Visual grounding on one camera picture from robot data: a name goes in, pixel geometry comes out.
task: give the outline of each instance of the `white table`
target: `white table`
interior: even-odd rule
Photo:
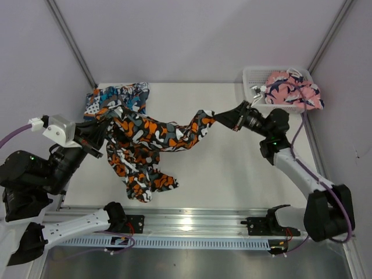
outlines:
[[[243,98],[242,84],[150,84],[147,114],[159,121],[188,124],[198,109],[219,113],[236,107]],[[300,123],[300,115],[290,115],[290,140]],[[162,172],[175,176],[180,187],[154,193],[147,204],[127,198],[126,186],[109,166],[106,153],[100,159],[88,155],[72,177],[63,204],[103,206],[116,201],[134,208],[254,209],[290,203],[305,207],[300,190],[262,158],[262,139],[248,129],[236,133],[215,123],[189,151],[161,153]],[[305,130],[295,148],[315,169]]]

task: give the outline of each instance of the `garment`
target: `garment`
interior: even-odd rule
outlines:
[[[99,121],[111,120],[107,130],[108,162],[127,186],[127,196],[141,202],[152,200],[152,193],[178,187],[178,182],[159,169],[159,152],[178,152],[192,148],[214,123],[214,112],[199,110],[190,124],[163,123],[133,112],[125,106],[104,107]]]
[[[324,102],[320,99],[319,87],[310,81],[306,81],[297,71],[275,71],[271,74],[266,81],[266,85],[277,84],[267,88],[264,94],[266,103],[294,104],[299,108],[305,107],[305,100],[301,93],[293,85],[280,84],[279,81],[287,81],[301,88],[302,96],[306,99],[307,110],[324,108]]]
[[[87,95],[84,120],[93,120],[95,114],[104,106],[125,105],[135,112],[146,113],[145,107],[149,92],[148,83],[94,89],[93,93]]]

